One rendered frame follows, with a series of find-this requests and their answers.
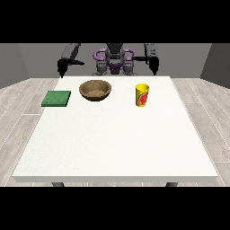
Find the brown wooden bowl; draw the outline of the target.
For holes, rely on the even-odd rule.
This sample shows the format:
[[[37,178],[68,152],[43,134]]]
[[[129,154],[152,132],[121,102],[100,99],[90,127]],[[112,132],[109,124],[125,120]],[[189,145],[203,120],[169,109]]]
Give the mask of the brown wooden bowl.
[[[104,100],[111,92],[111,85],[103,80],[90,80],[79,86],[82,96],[91,102]]]

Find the yellow cup with melon print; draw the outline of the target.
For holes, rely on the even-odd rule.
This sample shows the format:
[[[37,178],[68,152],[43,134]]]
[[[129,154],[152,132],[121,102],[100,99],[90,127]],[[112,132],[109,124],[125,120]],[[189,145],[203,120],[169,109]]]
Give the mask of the yellow cup with melon print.
[[[147,84],[136,85],[136,106],[145,107],[146,100],[149,92],[149,86]]]

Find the green square pad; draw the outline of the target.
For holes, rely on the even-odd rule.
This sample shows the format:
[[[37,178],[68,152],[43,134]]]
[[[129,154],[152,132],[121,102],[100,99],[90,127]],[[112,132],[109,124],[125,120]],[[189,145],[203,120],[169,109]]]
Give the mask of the green square pad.
[[[41,103],[42,107],[66,107],[70,91],[48,91]]]

